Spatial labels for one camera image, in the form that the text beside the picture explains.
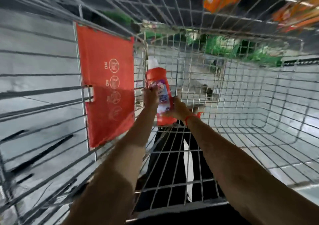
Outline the red plastic cart seat flap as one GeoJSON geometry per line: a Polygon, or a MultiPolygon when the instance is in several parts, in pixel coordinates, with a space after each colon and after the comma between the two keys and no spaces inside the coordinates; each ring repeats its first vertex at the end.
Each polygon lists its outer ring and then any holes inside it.
{"type": "Polygon", "coordinates": [[[82,84],[93,88],[86,102],[90,148],[113,140],[134,122],[133,38],[124,40],[76,25],[82,84]]]}

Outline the person's right forearm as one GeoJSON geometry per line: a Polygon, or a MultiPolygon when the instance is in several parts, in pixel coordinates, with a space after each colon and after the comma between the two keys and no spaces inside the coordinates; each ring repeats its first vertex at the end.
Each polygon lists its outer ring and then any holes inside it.
{"type": "Polygon", "coordinates": [[[254,225],[319,225],[319,206],[275,178],[198,117],[185,121],[229,204],[254,225]]]}

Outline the red bottle with white cap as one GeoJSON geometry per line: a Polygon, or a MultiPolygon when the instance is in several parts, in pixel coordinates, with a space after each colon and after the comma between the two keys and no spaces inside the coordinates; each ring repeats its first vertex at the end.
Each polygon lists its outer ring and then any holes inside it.
{"type": "Polygon", "coordinates": [[[173,99],[170,86],[166,76],[166,69],[160,67],[158,61],[154,57],[146,60],[147,72],[146,83],[148,87],[157,86],[159,104],[157,107],[157,125],[169,126],[177,122],[176,118],[163,116],[162,114],[173,108],[173,99]]]}

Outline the person's left hand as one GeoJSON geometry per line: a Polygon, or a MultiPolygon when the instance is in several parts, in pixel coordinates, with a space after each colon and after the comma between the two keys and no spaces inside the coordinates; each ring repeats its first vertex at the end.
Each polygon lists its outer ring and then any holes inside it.
{"type": "Polygon", "coordinates": [[[156,111],[159,105],[159,96],[154,94],[149,94],[149,95],[143,94],[143,96],[144,96],[145,108],[156,111]]]}

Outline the person's right hand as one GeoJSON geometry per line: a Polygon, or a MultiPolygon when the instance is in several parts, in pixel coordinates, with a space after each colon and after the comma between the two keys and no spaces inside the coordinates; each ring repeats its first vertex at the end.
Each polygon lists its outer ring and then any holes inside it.
{"type": "Polygon", "coordinates": [[[177,120],[180,120],[182,122],[185,122],[187,118],[194,116],[194,114],[188,109],[186,104],[182,102],[177,96],[172,98],[173,100],[173,107],[171,110],[175,110],[175,116],[166,116],[166,117],[172,117],[176,118],[177,120]]]}

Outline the row of green goods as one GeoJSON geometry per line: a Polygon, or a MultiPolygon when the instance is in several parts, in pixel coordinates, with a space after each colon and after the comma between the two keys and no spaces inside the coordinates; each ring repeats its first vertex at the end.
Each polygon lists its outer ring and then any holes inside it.
{"type": "Polygon", "coordinates": [[[186,43],[190,47],[197,44],[199,51],[215,57],[256,62],[258,65],[281,66],[283,53],[280,48],[252,40],[232,38],[222,35],[186,32],[186,43]]]}

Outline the person's black trousers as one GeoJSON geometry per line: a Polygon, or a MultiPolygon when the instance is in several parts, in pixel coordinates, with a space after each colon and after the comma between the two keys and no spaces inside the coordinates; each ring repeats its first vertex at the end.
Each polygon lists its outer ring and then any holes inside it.
{"type": "Polygon", "coordinates": [[[134,212],[225,198],[202,150],[182,121],[159,128],[134,212]]]}

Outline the person's left forearm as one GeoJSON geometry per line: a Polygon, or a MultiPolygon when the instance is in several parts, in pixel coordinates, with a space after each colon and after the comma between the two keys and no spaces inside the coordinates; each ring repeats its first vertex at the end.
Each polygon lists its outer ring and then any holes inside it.
{"type": "Polygon", "coordinates": [[[98,167],[62,225],[125,225],[157,107],[145,106],[98,167]]]}

